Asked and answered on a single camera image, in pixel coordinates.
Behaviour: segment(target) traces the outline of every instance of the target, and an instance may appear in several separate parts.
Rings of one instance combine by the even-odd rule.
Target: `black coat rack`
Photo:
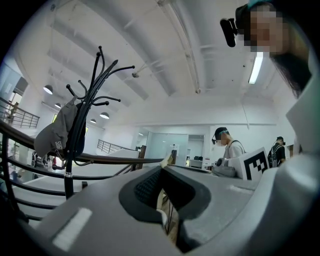
[[[96,78],[96,71],[97,71],[97,66],[100,57],[102,57],[102,70],[98,77]],[[73,184],[73,174],[72,174],[72,162],[74,161],[76,165],[78,166],[86,166],[89,164],[93,164],[94,161],[91,160],[89,162],[85,163],[77,163],[76,158],[75,158],[75,153],[76,153],[76,144],[79,141],[81,131],[83,129],[84,123],[87,118],[87,114],[91,108],[91,106],[103,106],[109,105],[109,101],[104,101],[104,102],[99,102],[95,103],[96,101],[100,99],[108,99],[112,101],[117,101],[120,102],[121,100],[118,98],[113,98],[113,97],[108,97],[108,96],[100,96],[95,98],[96,94],[98,93],[99,89],[105,82],[105,80],[111,76],[113,73],[116,73],[121,70],[128,70],[128,69],[134,69],[135,66],[127,66],[127,67],[122,67],[118,68],[112,71],[112,69],[115,67],[115,65],[118,63],[118,60],[115,60],[106,70],[105,70],[105,57],[104,53],[102,51],[102,47],[99,46],[99,52],[96,54],[95,58],[95,63],[93,67],[93,74],[92,74],[92,79],[91,79],[91,84],[89,87],[89,90],[87,90],[86,86],[79,80],[78,82],[81,84],[81,86],[85,90],[85,95],[83,97],[78,97],[79,100],[82,100],[81,107],[78,110],[78,114],[73,121],[73,133],[70,134],[69,140],[70,143],[68,145],[68,148],[66,149],[66,157],[65,157],[65,163],[63,167],[57,168],[60,170],[63,170],[65,168],[65,173],[64,173],[64,189],[65,189],[65,197],[68,199],[74,194],[74,184]],[[66,88],[69,90],[69,92],[75,96],[76,94],[74,91],[71,89],[70,84],[67,84]]]

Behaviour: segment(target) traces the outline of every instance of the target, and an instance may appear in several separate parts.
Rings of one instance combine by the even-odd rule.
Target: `baseball cap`
[[[66,148],[68,134],[73,126],[78,108],[75,106],[74,96],[70,102],[62,107],[53,123],[45,127],[34,140],[34,150],[43,158],[51,150]]]

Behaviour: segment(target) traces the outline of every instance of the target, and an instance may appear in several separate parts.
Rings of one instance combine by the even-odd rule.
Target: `railing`
[[[17,105],[0,98],[0,120],[6,124],[20,128],[36,128],[39,116],[31,114]]]
[[[10,127],[8,124],[4,123],[0,120],[0,133],[2,134],[2,151],[1,151],[1,159],[2,162],[0,165],[2,166],[3,174],[0,174],[0,178],[5,181],[5,186],[7,193],[2,191],[0,189],[0,196],[6,197],[8,200],[10,200],[10,205],[14,209],[16,213],[20,211],[19,205],[26,205],[29,207],[39,208],[39,209],[48,209],[52,210],[57,205],[49,205],[49,204],[40,204],[40,203],[34,203],[25,201],[19,198],[16,198],[14,195],[14,191],[12,186],[16,186],[18,188],[40,193],[40,194],[46,194],[46,195],[53,195],[53,196],[62,196],[65,197],[66,193],[65,191],[55,191],[55,190],[48,190],[43,188],[37,188],[32,187],[30,185],[17,183],[10,179],[9,174],[9,166],[8,164],[12,164],[14,166],[17,166],[19,168],[22,168],[26,171],[30,171],[36,174],[40,174],[43,176],[49,176],[54,177],[58,179],[64,179],[64,175],[61,173],[54,173],[45,171],[43,169],[31,167],[29,165],[23,164],[19,161],[16,161],[15,159],[11,159],[8,157],[8,142],[9,139],[12,139],[13,141],[27,147],[30,149],[34,149],[34,139],[32,137],[29,137],[25,135],[24,133]],[[88,160],[94,160],[95,164],[112,164],[112,165],[127,165],[124,168],[122,168],[120,171],[118,171],[115,175],[110,176],[77,176],[74,175],[74,180],[81,180],[81,181],[92,181],[92,180],[104,180],[109,179],[118,175],[126,174],[132,171],[135,171],[136,164],[146,164],[146,163],[158,163],[161,162],[163,159],[143,159],[143,158],[123,158],[123,157],[110,157],[110,156],[96,156],[96,155],[89,155],[89,154],[82,154],[77,158],[78,161],[81,162],[87,162]],[[37,216],[26,216],[29,220],[35,220],[35,221],[41,221],[41,217]]]
[[[117,151],[119,151],[121,149],[134,151],[133,149],[130,149],[130,148],[127,148],[127,147],[123,147],[123,146],[118,146],[118,145],[103,141],[101,139],[99,139],[99,141],[98,141],[97,148],[100,149],[102,152],[105,152],[107,154],[110,154],[110,153],[113,153],[113,152],[117,152]]]

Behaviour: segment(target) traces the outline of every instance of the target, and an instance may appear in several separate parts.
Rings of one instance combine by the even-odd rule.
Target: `white ceiling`
[[[17,40],[15,58],[29,84],[43,95],[53,86],[60,103],[89,87],[98,46],[106,65],[135,65],[106,80],[97,96],[120,98],[109,106],[93,106],[88,120],[106,111],[121,115],[127,108],[153,99],[190,97],[200,88],[206,95],[244,95],[272,99],[278,88],[271,83],[276,70],[264,59],[256,84],[248,79],[254,53],[241,41],[229,48],[220,19],[232,18],[245,0],[61,0],[43,7]],[[102,67],[100,61],[97,69]],[[52,105],[53,100],[43,100]]]

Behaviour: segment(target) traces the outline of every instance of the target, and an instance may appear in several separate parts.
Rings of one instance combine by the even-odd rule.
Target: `person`
[[[253,52],[267,52],[296,98],[316,71],[312,51],[293,22],[289,22],[281,0],[249,0],[235,11],[238,34]]]
[[[282,163],[286,161],[286,152],[285,152],[285,147],[284,147],[284,138],[279,136],[276,138],[276,143],[274,146],[271,148],[268,154],[268,159],[269,159],[269,165],[270,163],[273,162],[273,154],[276,156],[276,166],[275,164],[272,164],[272,167],[278,167]]]
[[[12,106],[12,108],[11,108],[11,110],[10,110],[10,114],[8,115],[8,120],[9,120],[9,124],[10,124],[10,125],[12,125],[12,123],[14,122],[14,118],[15,118],[15,114],[16,114],[17,109],[18,109],[18,105],[19,105],[19,103],[16,102],[16,103]]]
[[[225,159],[237,158],[246,153],[240,141],[233,139],[226,127],[216,129],[213,137],[211,139],[213,144],[216,143],[221,147],[226,146],[223,155]]]
[[[46,161],[47,161],[47,164],[46,164],[47,170],[48,170],[48,172],[52,173],[54,170],[52,169],[53,163],[52,163],[52,161],[50,159],[50,156],[47,156]]]

